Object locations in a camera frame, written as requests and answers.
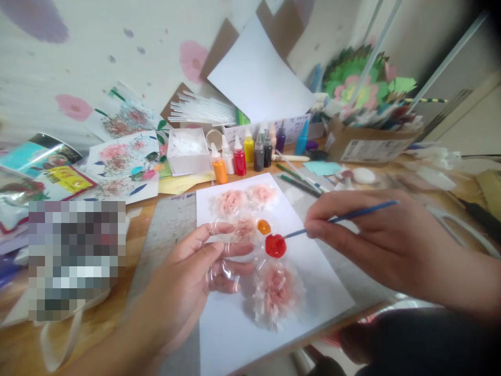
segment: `light blue paper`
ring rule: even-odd
[[[335,162],[323,161],[306,162],[304,163],[304,167],[317,175],[334,175],[342,169],[342,167]]]

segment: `right hand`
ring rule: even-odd
[[[359,234],[327,222],[392,199],[399,204],[352,219]],[[403,191],[323,194],[308,211],[305,228],[393,290],[483,316],[501,308],[501,262],[458,245]]]

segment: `orange paint bottle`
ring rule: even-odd
[[[216,180],[218,184],[226,184],[228,183],[228,174],[226,173],[226,167],[224,165],[224,161],[221,158],[221,154],[219,154],[214,143],[212,143],[211,147],[212,147],[212,168],[214,168],[214,174],[216,174]]]

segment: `left hand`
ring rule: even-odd
[[[238,292],[231,275],[252,274],[252,263],[224,257],[242,256],[254,249],[247,243],[205,243],[211,235],[231,233],[231,224],[205,224],[178,243],[154,272],[124,324],[131,340],[151,352],[168,355],[186,341],[207,302],[210,291]]]

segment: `hand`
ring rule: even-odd
[[[359,234],[327,222],[391,199],[399,204],[352,220]],[[501,263],[459,246],[402,191],[323,194],[308,211],[305,228],[393,290],[482,317],[500,312]]]
[[[239,284],[229,278],[250,275],[254,266],[224,257],[249,254],[254,246],[205,244],[211,235],[233,231],[234,226],[230,224],[205,224],[177,244],[153,274],[124,325],[133,338],[141,338],[151,351],[161,349],[163,355],[168,355],[180,347],[193,330],[209,291],[233,293],[240,289]]]

